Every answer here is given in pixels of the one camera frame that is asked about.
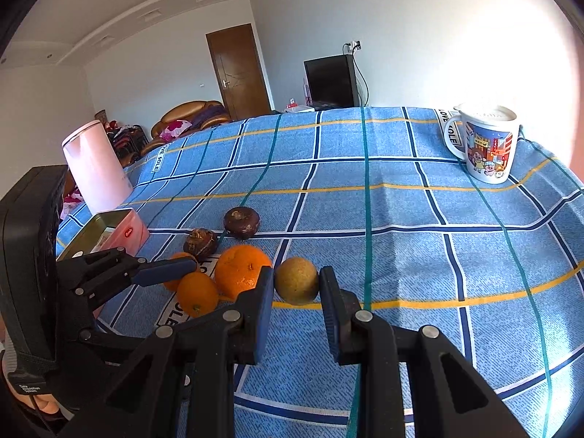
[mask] white ceramic mug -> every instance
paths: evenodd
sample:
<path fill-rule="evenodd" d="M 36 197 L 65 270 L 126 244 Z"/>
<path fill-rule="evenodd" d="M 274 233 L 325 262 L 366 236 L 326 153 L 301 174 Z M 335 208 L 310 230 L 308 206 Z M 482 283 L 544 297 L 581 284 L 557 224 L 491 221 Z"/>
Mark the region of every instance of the white ceramic mug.
<path fill-rule="evenodd" d="M 500 105 L 481 106 L 461 104 L 456 107 L 460 115 L 452 116 L 444 127 L 444 141 L 452 154 L 466 161 L 468 172 L 489 184 L 504 183 L 509 177 L 515 157 L 519 123 L 517 115 Z M 456 148 L 449 130 L 456 121 L 462 121 L 460 136 L 464 151 Z"/>

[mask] tablecloth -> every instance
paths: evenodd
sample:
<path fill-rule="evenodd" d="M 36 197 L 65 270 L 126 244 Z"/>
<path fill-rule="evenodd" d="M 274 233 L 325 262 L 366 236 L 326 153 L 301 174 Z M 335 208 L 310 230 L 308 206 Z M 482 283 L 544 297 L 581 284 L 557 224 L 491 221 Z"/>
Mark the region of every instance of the tablecloth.
<path fill-rule="evenodd" d="M 125 205 L 151 232 L 139 254 L 169 258 L 191 229 L 223 232 L 224 213 L 248 205 L 262 223 L 247 242 L 275 266 L 332 265 L 341 288 L 390 323 L 435 324 L 530 436 L 552 436 L 584 391 L 582 183 L 523 136 L 508 181 L 474 180 L 440 138 L 445 114 L 262 116 L 178 139 L 128 170 Z M 58 251 L 90 217 L 81 206 L 62 223 Z M 226 236 L 218 253 L 236 243 Z M 160 285 L 131 287 L 98 321 L 147 336 L 185 319 L 176 306 Z M 261 364 L 234 370 L 237 436 L 344 436 L 356 367 L 332 361 L 319 298 L 273 306 Z M 411 406 L 405 383 L 408 436 Z"/>

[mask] ceiling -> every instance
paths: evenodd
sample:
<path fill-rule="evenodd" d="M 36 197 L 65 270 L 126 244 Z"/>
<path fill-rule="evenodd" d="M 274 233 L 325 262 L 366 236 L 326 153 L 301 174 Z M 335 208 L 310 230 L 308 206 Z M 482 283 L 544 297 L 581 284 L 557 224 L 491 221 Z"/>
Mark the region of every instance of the ceiling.
<path fill-rule="evenodd" d="M 2 55 L 0 68 L 85 64 L 158 21 L 218 1 L 222 0 L 38 0 Z M 145 16 L 151 11 L 160 15 Z"/>

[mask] black monitor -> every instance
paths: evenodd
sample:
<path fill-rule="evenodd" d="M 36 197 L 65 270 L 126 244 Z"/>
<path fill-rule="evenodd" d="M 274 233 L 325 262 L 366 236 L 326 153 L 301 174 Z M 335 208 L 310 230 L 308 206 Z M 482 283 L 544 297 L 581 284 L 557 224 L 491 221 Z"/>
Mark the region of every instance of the black monitor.
<path fill-rule="evenodd" d="M 304 61 L 304 68 L 315 108 L 360 106 L 351 54 Z"/>

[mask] white lid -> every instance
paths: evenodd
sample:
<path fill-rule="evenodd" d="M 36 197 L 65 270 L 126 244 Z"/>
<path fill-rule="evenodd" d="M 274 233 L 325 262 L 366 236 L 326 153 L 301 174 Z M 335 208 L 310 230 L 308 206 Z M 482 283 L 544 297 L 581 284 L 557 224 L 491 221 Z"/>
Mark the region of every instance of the white lid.
<path fill-rule="evenodd" d="M 65 138 L 65 140 L 63 140 L 63 143 L 61 143 L 61 147 L 65 147 L 65 145 L 67 143 L 69 143 L 71 140 L 76 138 L 77 135 L 79 135 L 81 132 L 84 132 L 88 128 L 91 128 L 92 126 L 100 124 L 100 123 L 101 123 L 100 120 L 93 120 L 92 122 L 86 123 L 85 125 L 83 125 L 83 127 L 78 128 L 71 135 L 69 135 L 67 138 Z"/>
<path fill-rule="evenodd" d="M 455 107 L 459 112 L 485 122 L 510 122 L 517 118 L 512 110 L 502 105 L 480 105 L 465 103 Z"/>

